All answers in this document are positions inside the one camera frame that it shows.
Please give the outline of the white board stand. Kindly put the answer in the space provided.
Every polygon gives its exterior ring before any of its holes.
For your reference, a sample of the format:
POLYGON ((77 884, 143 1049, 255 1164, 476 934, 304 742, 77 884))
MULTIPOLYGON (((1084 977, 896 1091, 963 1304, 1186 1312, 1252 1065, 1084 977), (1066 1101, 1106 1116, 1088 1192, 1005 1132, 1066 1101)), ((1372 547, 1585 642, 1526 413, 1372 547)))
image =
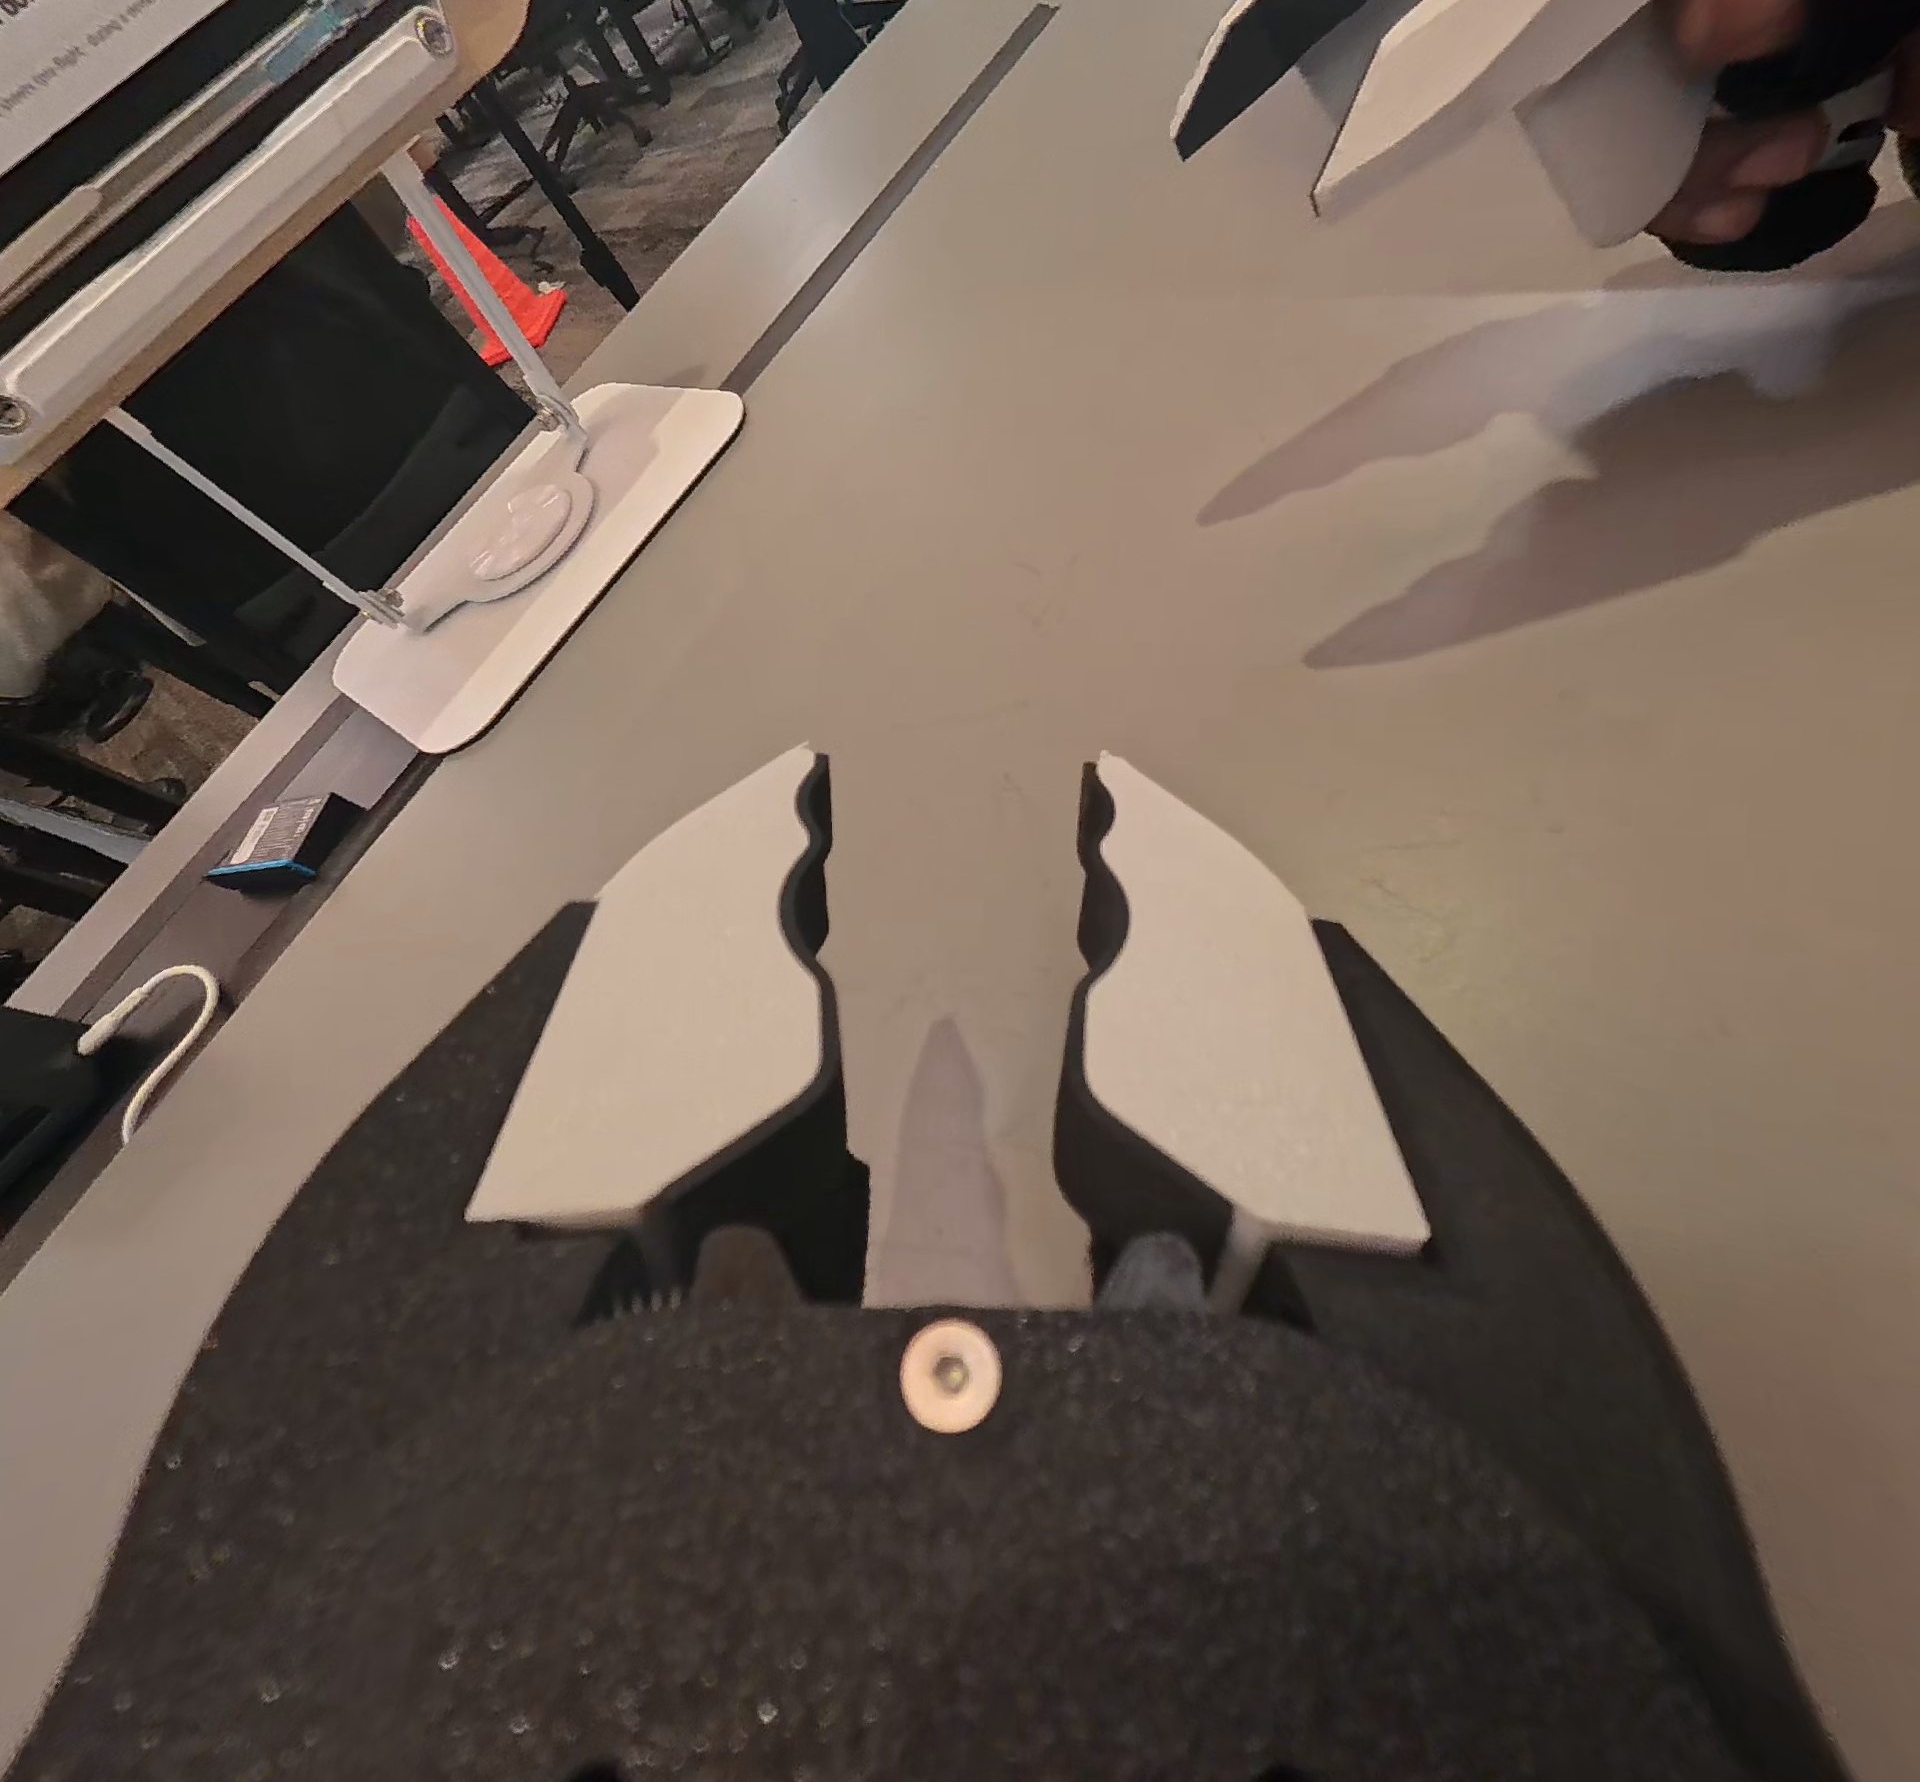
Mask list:
POLYGON ((508 349, 540 423, 396 586, 348 588, 124 409, 108 425, 349 604, 359 621, 331 664, 335 693, 443 759, 496 727, 731 446, 746 409, 728 393, 626 382, 565 397, 417 162, 400 154, 382 175, 508 349))

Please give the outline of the black metal stand leg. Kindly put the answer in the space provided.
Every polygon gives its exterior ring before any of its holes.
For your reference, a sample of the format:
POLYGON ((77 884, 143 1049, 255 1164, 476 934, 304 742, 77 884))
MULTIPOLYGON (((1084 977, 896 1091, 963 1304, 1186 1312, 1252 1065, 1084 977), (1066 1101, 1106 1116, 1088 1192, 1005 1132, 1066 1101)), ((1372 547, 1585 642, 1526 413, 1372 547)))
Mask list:
POLYGON ((541 148, 527 138, 517 117, 501 101, 489 77, 473 84, 471 102, 522 164, 531 185, 561 222, 565 235, 573 238, 584 275, 623 312, 631 312, 642 301, 633 281, 614 257, 603 237, 590 224, 586 213, 578 209, 561 172, 541 148))

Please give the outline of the orange traffic cone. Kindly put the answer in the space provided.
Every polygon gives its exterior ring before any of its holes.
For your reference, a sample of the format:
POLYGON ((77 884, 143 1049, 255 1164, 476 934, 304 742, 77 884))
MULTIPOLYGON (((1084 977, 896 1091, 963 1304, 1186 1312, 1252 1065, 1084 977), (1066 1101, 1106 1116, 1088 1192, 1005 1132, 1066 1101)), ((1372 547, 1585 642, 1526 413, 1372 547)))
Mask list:
MULTIPOLYGON (((527 344, 535 350, 544 349, 568 307, 564 285, 525 285, 516 271, 457 216, 450 222, 450 227, 462 246, 473 257, 476 268, 486 276, 500 304, 511 315, 516 331, 523 334, 527 344)), ((470 331, 468 339, 480 360, 491 371, 506 367, 511 358, 509 349, 501 343, 496 331, 491 331, 483 319, 483 311, 473 304, 471 296, 468 295, 468 287, 450 271, 439 249, 429 240, 428 230, 423 230, 420 220, 412 214, 406 218, 406 230, 413 246, 423 257, 432 276, 439 282, 443 295, 450 298, 450 307, 463 315, 470 331)))

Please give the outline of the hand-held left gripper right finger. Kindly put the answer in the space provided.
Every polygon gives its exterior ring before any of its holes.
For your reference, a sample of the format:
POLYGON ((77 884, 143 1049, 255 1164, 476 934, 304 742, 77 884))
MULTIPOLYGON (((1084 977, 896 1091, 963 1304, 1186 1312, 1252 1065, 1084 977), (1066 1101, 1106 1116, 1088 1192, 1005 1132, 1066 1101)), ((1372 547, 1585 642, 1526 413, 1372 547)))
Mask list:
POLYGON ((1432 1225, 1308 908, 1115 753, 1082 771, 1072 1210, 1109 1270, 1183 1242, 1212 1307, 1279 1251, 1412 1260, 1432 1225))

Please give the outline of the black office chair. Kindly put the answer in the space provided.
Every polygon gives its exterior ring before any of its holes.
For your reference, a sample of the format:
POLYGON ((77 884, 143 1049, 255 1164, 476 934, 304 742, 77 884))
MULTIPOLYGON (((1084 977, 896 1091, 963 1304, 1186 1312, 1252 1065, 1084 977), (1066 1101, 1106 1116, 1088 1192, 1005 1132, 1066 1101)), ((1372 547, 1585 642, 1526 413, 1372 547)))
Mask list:
MULTIPOLYGON (((349 591, 380 591, 531 413, 348 206, 125 402, 349 591)), ((108 423, 3 506, 3 727, 105 740, 147 668, 264 714, 348 604, 108 423)))

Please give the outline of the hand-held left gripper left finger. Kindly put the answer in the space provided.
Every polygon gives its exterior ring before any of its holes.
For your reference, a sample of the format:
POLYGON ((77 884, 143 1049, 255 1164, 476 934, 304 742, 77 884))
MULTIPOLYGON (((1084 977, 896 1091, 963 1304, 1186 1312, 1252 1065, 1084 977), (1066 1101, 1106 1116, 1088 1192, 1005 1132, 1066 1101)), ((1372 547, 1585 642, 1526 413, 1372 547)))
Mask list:
POLYGON ((830 761, 801 742, 600 887, 468 1225, 631 1225, 827 1084, 831 847, 830 761))

